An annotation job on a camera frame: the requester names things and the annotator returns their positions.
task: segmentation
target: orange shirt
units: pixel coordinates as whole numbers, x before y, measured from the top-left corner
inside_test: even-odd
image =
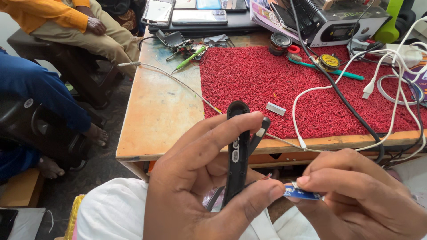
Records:
[[[89,0],[73,0],[75,6],[91,7]],[[0,0],[0,12],[8,13],[29,34],[46,21],[86,31],[88,17],[61,0]]]

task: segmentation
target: blue circuit board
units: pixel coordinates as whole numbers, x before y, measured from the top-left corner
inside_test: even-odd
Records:
[[[312,199],[312,200],[320,200],[322,196],[318,193],[307,192],[302,189],[295,189],[293,186],[285,186],[286,191],[283,194],[284,197],[296,197],[302,199]]]

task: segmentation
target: khaki pants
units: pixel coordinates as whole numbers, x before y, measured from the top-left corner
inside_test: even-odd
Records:
[[[74,8],[71,0],[62,0],[65,5]],[[91,32],[80,32],[78,29],[61,27],[52,21],[47,21],[30,35],[44,40],[78,46],[89,52],[108,58],[113,64],[138,61],[139,50],[136,42],[131,42],[132,34],[121,27],[108,13],[101,9],[99,3],[90,0],[91,10],[95,17],[105,25],[107,31],[98,36]],[[136,66],[119,67],[131,79],[134,78]]]

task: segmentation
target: red mat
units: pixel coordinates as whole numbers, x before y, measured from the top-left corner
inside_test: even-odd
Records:
[[[343,61],[348,60],[345,46],[314,48],[318,54],[335,53]],[[310,63],[302,52],[303,62]],[[347,69],[365,77],[358,81],[342,77],[338,87],[377,133],[387,132],[393,110],[393,103],[386,100],[376,85],[369,99],[362,98],[363,89],[373,77],[376,64],[352,62]],[[381,67],[378,77],[391,74],[389,67]],[[334,80],[338,75],[331,75]],[[200,66],[203,96],[219,110],[225,112],[235,100],[248,104],[251,111],[261,111],[272,121],[268,133],[280,138],[296,138],[292,123],[292,105],[302,91],[312,87],[330,85],[319,71],[289,62],[285,56],[274,56],[267,47],[210,48]],[[384,79],[384,90],[396,96],[397,79]],[[402,83],[408,101],[411,92]],[[265,109],[268,102],[286,109],[280,116]],[[205,117],[217,113],[205,104]],[[422,120],[427,123],[427,109],[421,107]],[[333,88],[314,90],[303,95],[296,105],[296,121],[303,138],[321,138],[339,135],[366,135],[368,132],[342,103]],[[398,105],[394,132],[417,130],[417,125],[404,106]]]

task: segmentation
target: green screwdriver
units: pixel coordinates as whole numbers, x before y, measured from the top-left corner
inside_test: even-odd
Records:
[[[176,70],[182,68],[183,66],[187,65],[193,58],[195,58],[197,55],[199,55],[200,53],[202,53],[204,50],[206,49],[206,46],[202,46],[199,50],[197,50],[197,52],[193,55],[191,55],[191,57],[185,59],[182,63],[180,63],[176,69],[171,72],[170,74],[174,73]]]

